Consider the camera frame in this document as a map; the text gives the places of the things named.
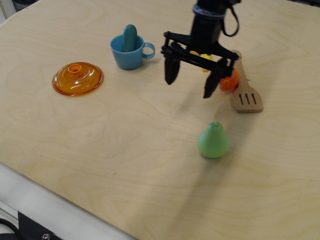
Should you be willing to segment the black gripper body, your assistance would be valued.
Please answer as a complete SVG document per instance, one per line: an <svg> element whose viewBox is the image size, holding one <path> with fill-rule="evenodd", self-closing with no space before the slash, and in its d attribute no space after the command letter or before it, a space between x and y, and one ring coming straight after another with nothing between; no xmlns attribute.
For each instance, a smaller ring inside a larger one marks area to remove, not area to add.
<svg viewBox="0 0 320 240"><path fill-rule="evenodd" d="M221 78L230 77L239 56L219 43L220 33L225 32L224 18L224 14L213 16L196 14L189 35L170 31L164 33L165 43L161 53L165 59L167 54L175 54L180 62L219 73ZM218 63L211 63L207 59L191 54L190 51L219 56L221 60Z"/></svg>

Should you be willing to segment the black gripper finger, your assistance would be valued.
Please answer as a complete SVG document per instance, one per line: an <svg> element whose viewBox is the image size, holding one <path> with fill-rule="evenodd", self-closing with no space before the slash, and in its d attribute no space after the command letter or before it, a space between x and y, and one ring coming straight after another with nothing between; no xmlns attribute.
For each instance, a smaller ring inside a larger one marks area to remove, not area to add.
<svg viewBox="0 0 320 240"><path fill-rule="evenodd" d="M204 99L211 97L211 95L216 90L220 81L221 81L221 75L217 72L212 71L208 76L204 86L204 94L203 94Z"/></svg>
<svg viewBox="0 0 320 240"><path fill-rule="evenodd" d="M177 78L180 70L180 60L174 53L167 53L164 61L164 77L168 85L171 85Z"/></svg>

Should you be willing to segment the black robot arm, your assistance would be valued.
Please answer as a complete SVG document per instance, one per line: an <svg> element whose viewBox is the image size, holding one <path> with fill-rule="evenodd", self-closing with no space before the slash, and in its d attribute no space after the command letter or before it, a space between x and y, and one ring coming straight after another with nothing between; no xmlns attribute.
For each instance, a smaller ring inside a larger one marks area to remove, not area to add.
<svg viewBox="0 0 320 240"><path fill-rule="evenodd" d="M230 77L239 55L219 43L221 33L226 34L225 16L227 10L235 13L237 0L199 0L193 6L193 23L189 35L164 33L165 43L161 48L164 61L164 78L171 85L177 78L180 63L210 71L204 86L203 97L209 98L220 81Z"/></svg>

